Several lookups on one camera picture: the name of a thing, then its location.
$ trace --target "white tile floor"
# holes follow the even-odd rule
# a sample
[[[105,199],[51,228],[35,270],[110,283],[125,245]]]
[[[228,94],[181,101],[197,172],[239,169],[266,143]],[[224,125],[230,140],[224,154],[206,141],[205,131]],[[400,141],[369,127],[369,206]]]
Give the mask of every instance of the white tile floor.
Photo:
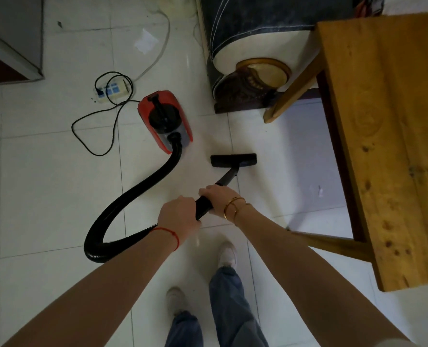
[[[95,78],[108,70],[136,77],[158,54],[164,17],[141,0],[46,0],[44,73],[37,83],[0,86],[0,344],[97,265],[82,243],[90,225],[122,191],[149,175],[167,155],[142,125],[136,104],[122,111],[117,143],[93,157],[69,131],[78,117],[104,108],[94,102]],[[258,164],[230,186],[264,214],[292,228],[351,236],[323,108],[295,104],[265,125],[262,111],[214,115],[196,19],[173,22],[161,61],[136,85],[136,99],[160,89],[175,93],[194,143],[175,170],[130,204],[107,239],[152,225],[160,206],[216,181],[213,153],[256,152]],[[134,47],[142,29],[159,43],[146,55]],[[94,151],[111,141],[115,111],[81,122]],[[109,346],[162,346],[170,326],[165,292],[179,285],[201,323],[206,346],[218,346],[207,285],[224,239],[238,249],[238,273],[271,347],[315,347],[293,304],[237,228],[206,216],[190,239],[151,280]],[[383,294],[370,265],[318,251],[385,315],[413,338],[428,341],[428,287]]]

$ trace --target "white sneaker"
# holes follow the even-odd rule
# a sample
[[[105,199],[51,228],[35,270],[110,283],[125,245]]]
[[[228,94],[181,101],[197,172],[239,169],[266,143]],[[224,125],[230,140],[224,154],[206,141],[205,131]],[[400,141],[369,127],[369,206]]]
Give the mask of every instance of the white sneaker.
[[[166,294],[167,311],[170,316],[176,316],[188,311],[188,301],[185,294],[178,287],[172,287]]]
[[[218,267],[232,267],[233,269],[237,267],[237,249],[229,241],[220,245]]]

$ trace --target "gold bangle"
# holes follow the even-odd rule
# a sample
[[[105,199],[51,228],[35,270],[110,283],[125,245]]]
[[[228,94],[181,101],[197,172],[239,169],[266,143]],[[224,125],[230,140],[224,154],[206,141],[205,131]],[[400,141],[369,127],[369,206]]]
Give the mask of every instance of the gold bangle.
[[[250,203],[246,203],[240,210],[242,210],[244,207],[246,207],[246,206],[251,206],[251,204]],[[234,226],[236,226],[236,227],[238,227],[238,225],[236,225],[236,223],[235,223],[235,219],[237,218],[237,214],[238,214],[238,212],[240,211],[238,208],[237,208],[237,211],[235,212],[235,215],[233,216],[233,224],[234,224]]]
[[[232,198],[232,199],[230,200],[230,202],[229,202],[229,203],[227,203],[227,205],[226,205],[226,206],[225,206],[225,208],[224,208],[224,218],[225,218],[225,220],[228,220],[228,219],[227,219],[227,208],[228,208],[228,206],[229,206],[233,201],[236,201],[236,200],[239,200],[239,199],[243,199],[243,200],[244,200],[244,197],[236,196],[236,197]]]

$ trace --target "vacuum cleaner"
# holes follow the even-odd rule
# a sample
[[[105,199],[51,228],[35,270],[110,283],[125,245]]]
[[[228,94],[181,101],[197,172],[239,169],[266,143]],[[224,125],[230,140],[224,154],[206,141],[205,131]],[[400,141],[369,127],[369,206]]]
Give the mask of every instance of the vacuum cleaner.
[[[117,241],[103,242],[105,233],[114,218],[130,202],[164,179],[179,162],[182,156],[182,148],[193,141],[188,120],[176,97],[170,91],[157,91],[145,97],[138,104],[138,113],[158,146],[171,156],[152,175],[119,196],[95,220],[84,242],[85,255],[93,262],[107,262],[143,239],[157,226],[155,224],[141,232]],[[255,153],[211,156],[211,165],[213,167],[230,168],[217,181],[216,184],[220,186],[228,185],[241,167],[253,166],[256,163],[257,156]],[[199,220],[211,209],[212,204],[206,197],[201,196],[198,198],[196,200],[196,220]]]

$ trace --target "red string bracelet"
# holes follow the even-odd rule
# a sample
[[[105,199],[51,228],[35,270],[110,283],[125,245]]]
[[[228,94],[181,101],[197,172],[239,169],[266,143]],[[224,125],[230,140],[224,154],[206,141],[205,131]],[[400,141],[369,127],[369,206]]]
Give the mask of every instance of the red string bracelet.
[[[172,236],[174,236],[176,239],[177,239],[177,247],[176,247],[176,249],[174,250],[174,252],[179,248],[179,246],[180,246],[180,240],[179,240],[179,237],[177,236],[177,234],[176,234],[176,232],[175,231],[172,231],[172,230],[169,230],[169,229],[167,229],[167,228],[165,228],[165,227],[155,227],[155,228],[153,228],[152,230],[150,230],[150,233],[152,232],[152,231],[155,231],[155,230],[164,230],[164,231],[167,231],[167,232],[169,232],[169,233],[171,233],[172,234]]]

